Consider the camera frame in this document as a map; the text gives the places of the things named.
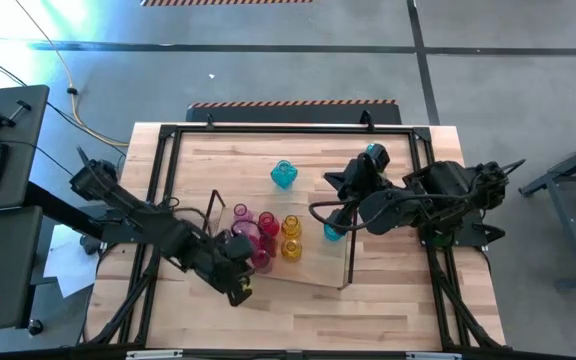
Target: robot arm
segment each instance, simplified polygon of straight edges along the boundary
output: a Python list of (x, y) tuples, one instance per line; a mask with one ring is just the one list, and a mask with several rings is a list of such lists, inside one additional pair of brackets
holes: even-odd
[(246, 260), (252, 256), (252, 245), (245, 235), (233, 237), (222, 231), (213, 237), (192, 222), (175, 218), (173, 208), (138, 200), (119, 186), (111, 163), (88, 160), (81, 148), (78, 151), (84, 168), (70, 180), (72, 190), (88, 201), (104, 201), (113, 209), (109, 212), (111, 220), (103, 222), (104, 242), (155, 245), (181, 271), (194, 270), (215, 290), (226, 294), (230, 305), (238, 306), (250, 297), (254, 271)]
[[(525, 160), (504, 167), (489, 162), (470, 168), (453, 161), (439, 161), (406, 175), (405, 188), (385, 178), (389, 161), (382, 145), (371, 144), (351, 160), (343, 172), (324, 175), (337, 190), (340, 201), (314, 203), (309, 210), (326, 224), (326, 233), (344, 234), (365, 228), (372, 234), (382, 235), (399, 226), (412, 226), (429, 228), (435, 238), (445, 240), (461, 228), (463, 218), (469, 213), (499, 206), (505, 197), (508, 174)], [(328, 218), (315, 211), (317, 207), (332, 205), (343, 207), (334, 210)], [(351, 226), (355, 211), (364, 222)], [(503, 236), (503, 231), (494, 230), (498, 230), (497, 238)]]

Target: black cable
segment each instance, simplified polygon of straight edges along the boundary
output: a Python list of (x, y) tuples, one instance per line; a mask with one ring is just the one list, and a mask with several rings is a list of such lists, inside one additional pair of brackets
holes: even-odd
[[(204, 214), (201, 210), (193, 208), (193, 207), (174, 208), (172, 211), (173, 212), (180, 212), (180, 211), (194, 212), (196, 214), (199, 214), (199, 216), (201, 216), (201, 218), (206, 222), (206, 224), (210, 223), (210, 220), (208, 219), (208, 216), (206, 214)], [(209, 236), (212, 237), (212, 230), (210, 229), (210, 226), (208, 226), (206, 228), (206, 232), (208, 233)]]
[(125, 160), (125, 159), (126, 159), (126, 155), (124, 155), (124, 154), (119, 155), (119, 158), (117, 159), (117, 163), (115, 164), (115, 169), (117, 169), (117, 173), (120, 172), (120, 171), (119, 171), (119, 165), (121, 164), (121, 159), (124, 159), (124, 160)]
[[(4, 75), (8, 76), (11, 80), (13, 80), (14, 82), (16, 82), (18, 85), (21, 86), (28, 86), (28, 84), (26, 84), (25, 82), (23, 82), (23, 80), (21, 80), (20, 78), (18, 78), (15, 74), (11, 73), (10, 71), (6, 70), (3, 66), (0, 65), (0, 72), (3, 73)], [(49, 107), (51, 107), (57, 114), (59, 114), (64, 120), (66, 120), (67, 123), (69, 123), (70, 125), (74, 126), (77, 130), (83, 132), (84, 134), (98, 140), (101, 141), (100, 139), (92, 136), (90, 133), (86, 132), (84, 129), (82, 129), (79, 125), (76, 124), (75, 119), (73, 119), (72, 116), (66, 114), (65, 112), (61, 111), (60, 109), (58, 109), (56, 106), (54, 106), (53, 104), (51, 104), (49, 101), (46, 101), (46, 105), (48, 105)], [(121, 142), (119, 140), (113, 139), (111, 137), (108, 137), (106, 135), (104, 135), (104, 137), (110, 141), (114, 141), (114, 142)], [(110, 147), (112, 147), (113, 149), (115, 149), (115, 151), (117, 151), (118, 153), (120, 153), (121, 155), (123, 155), (123, 157), (126, 157), (126, 154), (119, 150), (118, 147), (112, 145), (112, 144), (107, 144), (104, 143)]]
[(154, 271), (158, 263), (153, 261), (151, 258), (148, 266), (144, 270), (141, 278), (135, 284), (133, 290), (126, 296), (124, 302), (119, 306), (119, 310), (110, 319), (106, 326), (101, 330), (101, 332), (95, 336), (90, 342), (95, 344), (108, 344), (112, 340), (114, 334), (117, 333), (119, 325), (123, 319), (125, 319), (128, 312), (135, 306), (137, 299), (141, 296), (141, 293), (146, 289), (146, 286), (152, 281), (152, 279), (157, 275)]
[[(97, 269), (95, 270), (95, 275), (99, 272), (99, 266), (101, 265), (101, 262), (106, 258), (106, 256), (110, 253), (110, 250), (112, 250), (115, 246), (117, 246), (116, 243), (108, 244), (106, 246), (106, 250), (104, 250), (103, 252), (100, 250), (99, 261), (97, 262)], [(90, 294), (88, 294), (88, 300), (86, 301), (86, 312), (84, 313), (84, 322), (83, 324), (81, 324), (81, 331), (79, 332), (79, 338), (77, 338), (77, 342), (79, 342), (79, 339), (83, 340), (82, 343), (88, 342), (88, 340), (86, 339), (86, 320), (88, 319), (88, 308), (90, 306), (90, 300), (92, 298), (93, 289), (90, 289)]]
[(0, 140), (0, 143), (13, 143), (13, 144), (25, 144), (28, 146), (32, 146), (33, 148), (41, 151), (42, 154), (46, 155), (46, 157), (50, 160), (52, 160), (52, 162), (54, 162), (55, 164), (57, 164), (57, 166), (59, 166), (63, 171), (67, 172), (68, 175), (70, 176), (75, 176), (73, 175), (72, 172), (70, 172), (68, 169), (66, 169), (63, 165), (61, 165), (57, 160), (55, 160), (52, 156), (48, 155), (48, 153), (46, 153), (45, 151), (43, 151), (39, 146), (37, 145), (33, 145), (31, 143), (27, 143), (25, 141), (13, 141), (13, 140)]
[(486, 259), (486, 264), (488, 264), (488, 272), (492, 276), (492, 266), (490, 266), (490, 259), (488, 258), (488, 254), (486, 254), (486, 252), (482, 248), (480, 248), (479, 246), (475, 246), (474, 248), (475, 248), (475, 250), (479, 251), (481, 253), (481, 255), (484, 256), (484, 259)]
[(156, 207), (162, 208), (162, 207), (164, 207), (164, 204), (165, 204), (166, 202), (170, 201), (170, 200), (175, 200), (175, 201), (176, 201), (175, 205), (170, 205), (170, 204), (169, 204), (169, 205), (166, 205), (165, 207), (167, 207), (168, 210), (173, 211), (177, 206), (179, 206), (179, 198), (176, 198), (176, 197), (174, 197), (174, 196), (170, 196), (170, 197), (164, 198), (163, 200), (161, 200), (161, 202), (160, 202), (159, 204), (157, 204)]
[(394, 199), (392, 202), (382, 206), (381, 209), (379, 209), (379, 211), (377, 211), (377, 213), (372, 218), (370, 218), (369, 220), (366, 220), (363, 223), (358, 224), (358, 225), (354, 225), (354, 226), (337, 225), (337, 224), (333, 223), (332, 221), (328, 221), (328, 219), (325, 219), (321, 215), (317, 214), (317, 212), (315, 211), (315, 208), (317, 208), (317, 207), (342, 205), (342, 204), (348, 203), (348, 201), (346, 201), (346, 202), (343, 202), (343, 201), (316, 202), (316, 203), (312, 203), (312, 204), (308, 205), (308, 211), (310, 212), (310, 215), (312, 215), (319, 222), (326, 224), (326, 225), (330, 225), (334, 229), (339, 229), (339, 230), (344, 230), (344, 231), (354, 231), (354, 230), (361, 230), (361, 229), (366, 228), (368, 225), (370, 225), (375, 220), (377, 220), (379, 218), (379, 216), (381, 216), (381, 214), (384, 213), (384, 211), (388, 210), (388, 208), (395, 206), (401, 202), (408, 201), (408, 200), (426, 200), (426, 199), (464, 200), (464, 199), (470, 198), (473, 194), (473, 191), (474, 191), (474, 187), (473, 187), (473, 190), (471, 190), (468, 194), (460, 195), (460, 196), (458, 196), (458, 195), (444, 195), (444, 194), (425, 194), (425, 195), (402, 196), (402, 197)]

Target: desk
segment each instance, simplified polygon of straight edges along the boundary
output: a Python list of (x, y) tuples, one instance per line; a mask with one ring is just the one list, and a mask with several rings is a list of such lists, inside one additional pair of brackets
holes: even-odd
[(0, 211), (0, 328), (28, 326), (34, 297), (30, 274), (41, 220), (37, 206)]
[[(137, 123), (130, 142), (121, 185), (144, 199), (148, 190), (160, 124)], [(431, 127), (437, 160), (463, 163), (455, 127)], [(388, 177), (402, 185), (412, 170), (406, 140), (366, 135), (327, 135), (321, 142), (311, 135), (281, 135), (285, 147), (259, 134), (220, 140), (220, 134), (184, 134), (173, 196), (184, 206), (205, 209), (210, 191), (220, 191), (227, 204), (263, 207), (270, 179), (246, 177), (246, 168), (232, 169), (229, 157), (252, 161), (276, 160), (265, 153), (300, 156), (300, 195), (286, 201), (289, 210), (307, 214), (309, 202), (328, 200), (334, 190), (323, 180), (324, 171), (338, 171), (367, 143), (387, 145), (391, 163)], [(308, 149), (325, 149), (325, 156), (309, 156)], [(166, 160), (162, 169), (166, 169)], [(223, 177), (226, 173), (238, 177)], [(160, 179), (163, 188), (165, 176)], [(120, 245), (101, 264), (88, 311), (88, 334), (98, 333), (124, 299), (128, 288), (133, 245)], [(455, 249), (462, 295), (478, 321), (497, 341), (504, 342), (492, 282), (486, 261), (473, 249)], [(149, 348), (313, 349), (313, 350), (439, 350), (440, 339), (425, 251), (416, 231), (401, 228), (384, 236), (357, 233), (354, 282), (343, 290), (255, 277), (254, 294), (238, 308), (196, 275), (183, 274), (162, 262), (148, 334)], [(138, 303), (131, 339), (140, 318)], [(447, 306), (451, 334), (456, 339), (454, 313)]]
[(10, 116), (19, 107), (18, 100), (31, 106), (30, 111), (23, 110), (14, 119), (15, 127), (0, 130), (0, 140), (9, 146), (8, 160), (0, 182), (0, 209), (40, 206), (47, 216), (81, 232), (101, 237), (100, 228), (92, 225), (86, 214), (29, 181), (35, 155), (33, 146), (37, 146), (48, 91), (46, 85), (0, 89), (0, 113), (3, 116)]
[[(37, 145), (39, 129), (44, 118), (48, 86), (37, 85), (0, 89), (0, 113), (10, 116), (22, 100), (31, 106), (31, 110), (22, 110), (15, 118), (15, 127), (2, 127), (0, 139)], [(0, 182), (0, 208), (19, 206), (24, 201), (30, 168), (35, 149), (26, 144), (6, 143), (10, 148), (4, 174)]]

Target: concrete floor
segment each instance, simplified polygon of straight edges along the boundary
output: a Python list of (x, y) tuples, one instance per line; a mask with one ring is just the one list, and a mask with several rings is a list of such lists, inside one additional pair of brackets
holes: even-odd
[[(55, 40), (122, 43), (412, 46), (405, 0), (315, 0), (312, 4), (140, 8), (138, 1), (25, 1)], [(0, 1), (0, 37), (40, 39), (12, 1)], [(576, 48), (576, 0), (417, 0), (426, 46)], [(396, 98), (404, 124), (428, 124), (414, 54), (63, 52), (90, 126), (128, 140), (136, 121), (180, 121), (197, 101)], [(550, 199), (515, 191), (576, 149), (576, 57), (429, 56), (439, 119), (458, 127), (467, 164), (527, 158), (503, 206), (487, 222), (507, 231), (491, 246), (493, 282), (509, 345), (576, 355), (576, 290), (553, 281), (576, 275)], [(0, 64), (29, 84), (51, 87), (68, 111), (67, 79), (55, 54), (0, 40)], [(14, 84), (0, 74), (0, 87)], [(71, 170), (117, 153), (73, 131), (47, 110), (39, 146)], [(66, 201), (68, 176), (38, 154), (32, 180)], [(576, 218), (576, 188), (566, 192)], [(29, 339), (0, 330), (0, 351), (72, 345), (86, 293), (60, 299), (40, 289)]]

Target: wooden table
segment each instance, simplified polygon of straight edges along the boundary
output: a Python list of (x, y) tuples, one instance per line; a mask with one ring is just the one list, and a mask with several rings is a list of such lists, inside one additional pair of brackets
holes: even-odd
[[(159, 126), (135, 124), (121, 177), (121, 185), (141, 199), (146, 197)], [(430, 129), (436, 159), (463, 163), (457, 129)], [(403, 185), (401, 177), (412, 171), (405, 137), (282, 134), (272, 136), (272, 142), (268, 139), (267, 134), (184, 134), (173, 195), (182, 205), (205, 209), (214, 188), (231, 206), (243, 202), (264, 208), (268, 202), (280, 202), (287, 212), (306, 216), (308, 203), (335, 199), (323, 173), (342, 170), (370, 142), (386, 146), (391, 158), (386, 172), (395, 184)], [(257, 167), (269, 171), (286, 157), (299, 169), (299, 181), (291, 194), (276, 194), (269, 176), (260, 177)], [(248, 165), (235, 167), (234, 159)], [(164, 161), (158, 189), (163, 189), (167, 166)], [(118, 246), (101, 264), (88, 310), (89, 337), (102, 329), (123, 301), (134, 250), (134, 245)], [(474, 249), (454, 252), (465, 303), (489, 334), (503, 343), (484, 257)], [(196, 275), (183, 274), (164, 261), (147, 347), (440, 350), (428, 261), (416, 230), (400, 228), (383, 236), (359, 231), (355, 256), (354, 282), (343, 290), (254, 277), (253, 296), (237, 308)], [(451, 334), (458, 341), (454, 312), (446, 303)]]

